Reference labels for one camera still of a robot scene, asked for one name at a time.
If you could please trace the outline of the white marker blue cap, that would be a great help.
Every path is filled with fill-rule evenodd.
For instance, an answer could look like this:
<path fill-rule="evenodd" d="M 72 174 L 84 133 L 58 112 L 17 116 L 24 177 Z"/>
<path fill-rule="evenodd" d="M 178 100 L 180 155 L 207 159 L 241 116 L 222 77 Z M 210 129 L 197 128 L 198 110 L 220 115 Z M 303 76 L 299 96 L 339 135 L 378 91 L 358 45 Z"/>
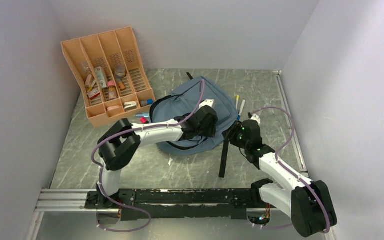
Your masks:
<path fill-rule="evenodd" d="M 243 113 L 245 104 L 246 104 L 246 100 L 243 99 L 243 100 L 241 101 L 240 108 L 239 108 L 239 110 L 238 110 L 238 116 L 237 116 L 237 120 L 238 120 L 238 121 L 241 119 L 241 116 L 242 116 L 242 113 Z"/>

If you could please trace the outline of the blue grey student backpack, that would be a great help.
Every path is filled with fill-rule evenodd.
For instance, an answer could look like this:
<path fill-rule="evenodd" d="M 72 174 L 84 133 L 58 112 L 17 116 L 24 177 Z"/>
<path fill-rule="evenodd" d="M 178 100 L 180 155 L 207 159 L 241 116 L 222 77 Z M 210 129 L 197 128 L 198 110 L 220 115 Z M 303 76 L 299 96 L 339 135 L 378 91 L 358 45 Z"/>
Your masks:
<path fill-rule="evenodd" d="M 223 132 L 235 124 L 238 111 L 233 98 L 214 81 L 203 76 L 182 84 L 169 95 L 157 100 L 149 110 L 152 123 L 165 122 L 176 117 L 187 117 L 200 99 L 201 80 L 205 81 L 203 100 L 215 101 L 214 110 L 218 121 L 215 124 L 215 136 L 195 136 L 192 139 L 177 142 L 160 142 L 157 147 L 167 154 L 190 156 L 211 151 L 224 141 Z"/>

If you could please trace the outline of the white marker yellow cap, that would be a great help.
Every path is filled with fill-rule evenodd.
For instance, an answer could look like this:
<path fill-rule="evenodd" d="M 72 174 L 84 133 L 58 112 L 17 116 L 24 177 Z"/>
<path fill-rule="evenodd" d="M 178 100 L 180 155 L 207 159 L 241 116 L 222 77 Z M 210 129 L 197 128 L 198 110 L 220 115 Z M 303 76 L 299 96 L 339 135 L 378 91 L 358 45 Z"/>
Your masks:
<path fill-rule="evenodd" d="M 239 111 L 239 100 L 240 100 L 240 96 L 236 95 L 235 96 L 235 108 L 236 108 L 237 112 Z"/>

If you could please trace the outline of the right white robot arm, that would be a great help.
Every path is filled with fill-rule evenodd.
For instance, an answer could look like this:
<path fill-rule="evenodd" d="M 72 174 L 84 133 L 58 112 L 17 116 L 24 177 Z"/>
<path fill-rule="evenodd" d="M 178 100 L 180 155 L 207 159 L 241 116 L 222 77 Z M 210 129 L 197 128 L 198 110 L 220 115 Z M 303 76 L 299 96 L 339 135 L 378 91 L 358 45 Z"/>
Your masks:
<path fill-rule="evenodd" d="M 255 207 L 276 207 L 290 217 L 304 238 L 328 231 L 338 223 L 327 184 L 298 173 L 264 144 L 258 120 L 238 121 L 223 136 L 226 142 L 244 151 L 248 162 L 270 175 L 253 184 L 249 199 Z"/>

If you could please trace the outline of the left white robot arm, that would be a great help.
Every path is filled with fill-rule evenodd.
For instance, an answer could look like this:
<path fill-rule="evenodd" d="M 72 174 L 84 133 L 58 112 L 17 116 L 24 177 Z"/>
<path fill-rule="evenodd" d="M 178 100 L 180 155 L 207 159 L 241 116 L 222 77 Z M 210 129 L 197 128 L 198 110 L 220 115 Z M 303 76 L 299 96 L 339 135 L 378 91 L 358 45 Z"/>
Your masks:
<path fill-rule="evenodd" d="M 114 135 L 101 138 L 96 152 L 99 179 L 96 184 L 98 201 L 106 208 L 114 207 L 119 200 L 121 170 L 132 160 L 136 151 L 143 146 L 191 140 L 197 136 L 213 137 L 218 121 L 216 111 L 209 105 L 185 117 L 176 117 L 165 122 L 131 124 L 122 120 L 113 126 Z"/>

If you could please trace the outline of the blue correction tape dispenser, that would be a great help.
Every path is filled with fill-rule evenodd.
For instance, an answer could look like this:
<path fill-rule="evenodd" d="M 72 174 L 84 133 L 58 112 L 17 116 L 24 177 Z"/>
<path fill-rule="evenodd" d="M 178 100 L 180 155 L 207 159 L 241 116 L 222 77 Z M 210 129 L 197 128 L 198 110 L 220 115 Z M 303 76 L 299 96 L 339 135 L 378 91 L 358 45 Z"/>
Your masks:
<path fill-rule="evenodd" d="M 135 115 L 137 118 L 150 118 L 149 113 L 138 113 Z"/>

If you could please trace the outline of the grey blue cylinder bottle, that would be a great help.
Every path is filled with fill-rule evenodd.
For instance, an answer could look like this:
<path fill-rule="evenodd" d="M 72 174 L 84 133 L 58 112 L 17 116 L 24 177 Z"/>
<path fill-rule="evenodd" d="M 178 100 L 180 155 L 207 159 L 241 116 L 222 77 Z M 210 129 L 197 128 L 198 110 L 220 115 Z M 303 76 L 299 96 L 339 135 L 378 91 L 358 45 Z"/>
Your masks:
<path fill-rule="evenodd" d="M 141 107 L 146 107 L 146 106 L 150 106 L 154 103 L 154 100 L 153 99 L 146 99 L 146 100 L 141 100 L 140 101 L 140 105 Z"/>

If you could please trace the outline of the white stapler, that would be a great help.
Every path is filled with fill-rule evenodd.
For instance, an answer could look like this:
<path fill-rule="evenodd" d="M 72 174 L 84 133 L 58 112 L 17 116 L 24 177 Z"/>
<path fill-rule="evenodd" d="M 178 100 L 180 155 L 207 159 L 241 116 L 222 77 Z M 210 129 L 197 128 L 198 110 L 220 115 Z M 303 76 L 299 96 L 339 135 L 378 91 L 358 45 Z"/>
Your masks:
<path fill-rule="evenodd" d="M 123 108 L 125 112 L 134 110 L 138 108 L 138 104 L 136 101 L 127 101 L 123 104 Z"/>

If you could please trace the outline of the pink capped glue bottle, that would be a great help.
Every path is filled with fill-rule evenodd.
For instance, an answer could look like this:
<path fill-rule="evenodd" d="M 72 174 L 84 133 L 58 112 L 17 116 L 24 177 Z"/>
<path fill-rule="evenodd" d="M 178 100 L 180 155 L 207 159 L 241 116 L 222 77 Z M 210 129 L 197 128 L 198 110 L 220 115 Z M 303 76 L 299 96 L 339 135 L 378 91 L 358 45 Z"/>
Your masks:
<path fill-rule="evenodd" d="M 118 98 L 118 91 L 116 82 L 114 80 L 111 80 L 107 83 L 107 89 L 108 89 L 108 100 L 115 100 Z"/>

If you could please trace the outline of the grey round jar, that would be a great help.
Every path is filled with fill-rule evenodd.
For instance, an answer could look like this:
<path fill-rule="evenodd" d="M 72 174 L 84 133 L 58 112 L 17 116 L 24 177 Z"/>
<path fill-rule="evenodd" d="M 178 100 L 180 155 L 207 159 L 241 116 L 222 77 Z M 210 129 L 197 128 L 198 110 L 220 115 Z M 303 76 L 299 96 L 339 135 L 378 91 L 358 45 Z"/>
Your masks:
<path fill-rule="evenodd" d="M 122 65 L 116 65 L 114 67 L 114 76 L 116 78 L 124 78 L 126 76 L 126 68 Z"/>

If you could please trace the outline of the tall white carton box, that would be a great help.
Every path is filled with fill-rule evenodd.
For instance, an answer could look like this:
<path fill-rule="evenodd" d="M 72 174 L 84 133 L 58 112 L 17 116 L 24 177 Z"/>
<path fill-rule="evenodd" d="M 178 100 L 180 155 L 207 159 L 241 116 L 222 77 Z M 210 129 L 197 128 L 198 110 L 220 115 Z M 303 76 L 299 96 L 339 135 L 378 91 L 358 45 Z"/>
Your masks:
<path fill-rule="evenodd" d="M 98 66 L 94 68 L 94 71 L 95 71 L 96 79 L 99 83 L 99 86 L 102 89 L 106 89 L 108 87 L 108 80 L 105 73 L 105 69 L 101 66 Z"/>

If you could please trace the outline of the peach plastic file organizer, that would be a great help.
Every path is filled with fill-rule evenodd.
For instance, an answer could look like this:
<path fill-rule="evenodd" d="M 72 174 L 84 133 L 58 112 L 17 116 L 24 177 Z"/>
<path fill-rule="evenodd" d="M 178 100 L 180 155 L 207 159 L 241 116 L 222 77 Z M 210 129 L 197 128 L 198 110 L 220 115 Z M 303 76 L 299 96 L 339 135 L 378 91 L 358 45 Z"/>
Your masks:
<path fill-rule="evenodd" d="M 93 34 L 61 42 L 62 53 L 81 89 L 86 117 L 98 128 L 122 118 L 148 112 L 151 105 L 140 101 L 156 98 L 144 70 L 138 42 L 131 27 Z M 115 66 L 126 69 L 123 78 L 115 77 Z M 107 83 L 115 81 L 118 98 L 108 100 L 108 88 L 101 88 L 95 68 L 104 68 Z M 100 96 L 90 100 L 87 93 L 99 89 Z M 137 102 L 137 109 L 124 110 L 125 102 Z M 107 107 L 120 108 L 107 111 Z"/>

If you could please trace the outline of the red white small box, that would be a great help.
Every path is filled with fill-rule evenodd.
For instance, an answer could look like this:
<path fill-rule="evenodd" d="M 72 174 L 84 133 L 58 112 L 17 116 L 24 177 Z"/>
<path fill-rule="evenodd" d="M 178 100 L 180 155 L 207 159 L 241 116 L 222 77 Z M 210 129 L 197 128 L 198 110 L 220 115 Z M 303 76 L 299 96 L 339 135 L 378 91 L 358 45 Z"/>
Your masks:
<path fill-rule="evenodd" d="M 90 100 L 93 100 L 101 95 L 101 91 L 98 88 L 94 88 L 87 93 L 87 96 Z"/>

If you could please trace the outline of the black mounting base rail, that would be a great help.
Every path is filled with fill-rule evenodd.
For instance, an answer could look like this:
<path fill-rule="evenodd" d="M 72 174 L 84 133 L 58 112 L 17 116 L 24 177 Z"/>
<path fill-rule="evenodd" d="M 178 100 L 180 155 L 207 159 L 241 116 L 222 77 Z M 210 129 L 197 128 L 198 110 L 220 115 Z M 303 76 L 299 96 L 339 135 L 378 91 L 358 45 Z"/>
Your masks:
<path fill-rule="evenodd" d="M 84 208 L 120 214 L 121 221 L 139 219 L 219 218 L 264 221 L 272 204 L 253 188 L 119 189 L 108 200 L 97 190 L 87 193 Z"/>

